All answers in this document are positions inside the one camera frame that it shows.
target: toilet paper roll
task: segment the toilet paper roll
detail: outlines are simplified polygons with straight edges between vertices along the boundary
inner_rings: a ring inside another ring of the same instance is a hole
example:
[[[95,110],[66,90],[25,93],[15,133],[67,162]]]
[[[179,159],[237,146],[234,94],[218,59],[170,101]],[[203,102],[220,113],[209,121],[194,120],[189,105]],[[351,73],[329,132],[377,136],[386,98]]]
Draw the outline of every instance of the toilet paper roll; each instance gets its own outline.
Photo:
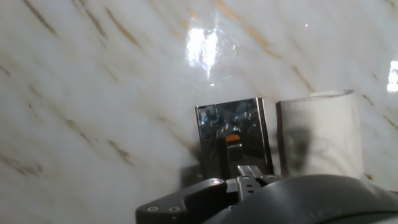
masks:
[[[288,175],[363,176],[361,127],[353,92],[327,91],[280,102]]]

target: chrome toilet paper holder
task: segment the chrome toilet paper holder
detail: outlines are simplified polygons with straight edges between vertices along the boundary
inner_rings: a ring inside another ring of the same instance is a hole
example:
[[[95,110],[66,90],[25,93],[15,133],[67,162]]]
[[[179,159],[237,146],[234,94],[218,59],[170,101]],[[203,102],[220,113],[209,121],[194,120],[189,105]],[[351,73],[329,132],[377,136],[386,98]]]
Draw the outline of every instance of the chrome toilet paper holder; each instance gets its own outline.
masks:
[[[262,98],[197,106],[196,114],[206,178],[237,178],[242,165],[274,174]]]

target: marble wall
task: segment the marble wall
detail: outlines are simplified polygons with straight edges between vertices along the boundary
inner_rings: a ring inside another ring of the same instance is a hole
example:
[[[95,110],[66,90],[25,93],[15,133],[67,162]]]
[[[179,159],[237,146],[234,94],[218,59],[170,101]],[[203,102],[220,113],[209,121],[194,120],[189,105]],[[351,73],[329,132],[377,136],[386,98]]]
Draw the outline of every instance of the marble wall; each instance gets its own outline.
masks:
[[[332,89],[398,190],[395,61],[397,0],[0,0],[0,222],[134,223],[197,164],[195,106],[263,97],[277,152],[275,103]]]

